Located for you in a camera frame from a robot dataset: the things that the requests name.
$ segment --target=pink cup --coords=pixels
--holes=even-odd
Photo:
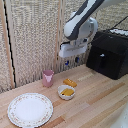
[[[53,85],[53,75],[54,72],[52,70],[43,71],[43,85],[45,87],[50,87]]]

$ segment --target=food in bowl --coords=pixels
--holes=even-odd
[[[61,85],[58,87],[58,94],[64,100],[70,100],[75,95],[75,89],[69,85]]]
[[[65,96],[71,96],[73,93],[74,93],[74,91],[73,91],[72,89],[68,89],[68,88],[64,89],[64,90],[61,92],[61,94],[62,94],[62,95],[65,95]]]

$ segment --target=wire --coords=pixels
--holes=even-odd
[[[122,22],[123,22],[125,19],[127,19],[127,18],[128,18],[128,16],[124,17],[124,18],[123,18],[120,22],[118,22],[115,26],[113,26],[113,27],[110,28],[110,29],[106,29],[104,32],[108,32],[109,30],[114,29],[117,25],[119,25],[120,23],[122,23]],[[92,43],[92,42],[96,41],[97,39],[101,38],[103,35],[104,35],[104,34],[102,34],[101,36],[99,36],[99,37],[96,38],[95,40],[91,41],[90,43]]]

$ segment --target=decorative plate rim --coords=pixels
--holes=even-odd
[[[37,98],[40,98],[40,97],[42,97],[42,98],[45,98],[45,100],[47,100],[47,102],[49,103],[49,105],[50,105],[50,107],[49,107],[49,109],[50,109],[50,113],[48,114],[46,114],[46,119],[45,119],[45,117],[44,118],[42,118],[41,119],[41,121],[39,120],[39,121],[37,121],[38,122],[38,124],[35,124],[35,125],[33,125],[33,124],[27,124],[27,125],[23,125],[23,124],[18,124],[17,122],[19,121],[19,120],[17,120],[17,118],[16,118],[16,121],[14,121],[14,119],[12,119],[12,117],[11,117],[11,115],[10,115],[10,110],[13,110],[14,111],[14,109],[16,109],[16,108],[11,108],[11,105],[12,104],[14,104],[15,102],[17,103],[18,101],[18,99],[19,98],[21,98],[21,97],[23,97],[23,96],[39,96],[39,97],[37,97]],[[43,124],[45,124],[50,118],[51,118],[51,116],[52,116],[52,113],[53,113],[53,105],[52,105],[52,102],[46,97],[46,96],[44,96],[44,95],[42,95],[42,94],[39,94],[39,93],[25,93],[25,94],[22,94],[22,95],[19,95],[19,96],[17,96],[16,98],[14,98],[11,102],[10,102],[10,104],[9,104],[9,106],[8,106],[8,110],[7,110],[7,113],[8,113],[8,118],[10,119],[10,121],[13,123],[13,124],[15,124],[16,126],[18,126],[18,127],[39,127],[39,126],[41,126],[41,125],[43,125]]]

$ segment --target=wooden table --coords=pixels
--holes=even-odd
[[[57,88],[69,78],[78,85],[72,100],[62,100]],[[109,128],[128,102],[128,75],[111,80],[85,65],[54,75],[54,84],[43,87],[42,80],[0,95],[0,128],[17,128],[7,116],[9,103],[24,93],[40,93],[53,103],[53,115],[40,128]]]

